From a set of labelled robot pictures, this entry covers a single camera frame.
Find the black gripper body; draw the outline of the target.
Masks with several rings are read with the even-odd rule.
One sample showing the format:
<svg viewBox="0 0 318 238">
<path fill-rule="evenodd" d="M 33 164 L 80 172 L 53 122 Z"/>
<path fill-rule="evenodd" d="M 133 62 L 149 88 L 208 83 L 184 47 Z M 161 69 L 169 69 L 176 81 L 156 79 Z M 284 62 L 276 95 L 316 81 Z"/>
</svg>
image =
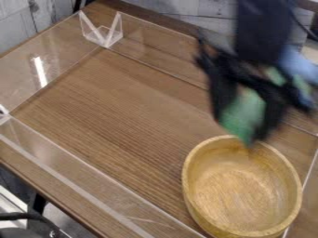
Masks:
<svg viewBox="0 0 318 238">
<path fill-rule="evenodd" d="M 272 70 L 275 70 L 281 77 L 281 82 L 276 83 L 269 76 L 264 75 L 264 71 L 259 68 L 259 64 L 243 61 L 237 56 L 211 45 L 201 32 L 197 32 L 196 41 L 197 55 L 195 61 L 205 76 L 208 69 L 212 66 L 216 66 L 231 74 L 237 81 L 237 95 L 235 100 L 239 98 L 239 87 L 243 86 L 256 94 L 263 103 L 264 100 L 261 99 L 260 94 L 273 90 L 280 93 L 288 106 L 292 106 L 296 110 L 311 111 L 313 109 L 313 102 L 305 94 L 305 90 L 300 88 L 295 78 L 287 74 L 283 69 L 272 67 Z"/>
</svg>

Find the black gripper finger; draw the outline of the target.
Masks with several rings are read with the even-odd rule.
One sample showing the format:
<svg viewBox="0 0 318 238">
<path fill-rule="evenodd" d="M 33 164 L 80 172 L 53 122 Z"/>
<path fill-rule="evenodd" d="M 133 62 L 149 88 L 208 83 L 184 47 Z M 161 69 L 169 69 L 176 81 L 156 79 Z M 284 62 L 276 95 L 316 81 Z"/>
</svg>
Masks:
<svg viewBox="0 0 318 238">
<path fill-rule="evenodd" d="M 260 123 L 253 132 L 253 140 L 264 141 L 280 125 L 288 103 L 280 93 L 273 90 L 263 92 L 260 97 L 264 100 L 264 110 L 260 114 Z"/>
<path fill-rule="evenodd" d="M 207 71 L 208 96 L 213 119 L 219 122 L 225 108 L 237 95 L 237 81 L 223 69 L 212 66 Z"/>
</svg>

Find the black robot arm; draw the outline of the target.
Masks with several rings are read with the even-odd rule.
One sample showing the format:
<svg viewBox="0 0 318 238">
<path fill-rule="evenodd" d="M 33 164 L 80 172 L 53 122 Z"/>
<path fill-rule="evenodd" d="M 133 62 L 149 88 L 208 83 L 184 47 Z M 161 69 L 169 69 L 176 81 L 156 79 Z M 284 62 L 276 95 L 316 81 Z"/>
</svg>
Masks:
<svg viewBox="0 0 318 238">
<path fill-rule="evenodd" d="M 233 48 L 197 32 L 195 61 L 213 120 L 249 146 L 279 128 L 288 110 L 313 111 L 318 66 L 288 44 L 297 23 L 292 0 L 237 0 L 236 16 Z"/>
</svg>

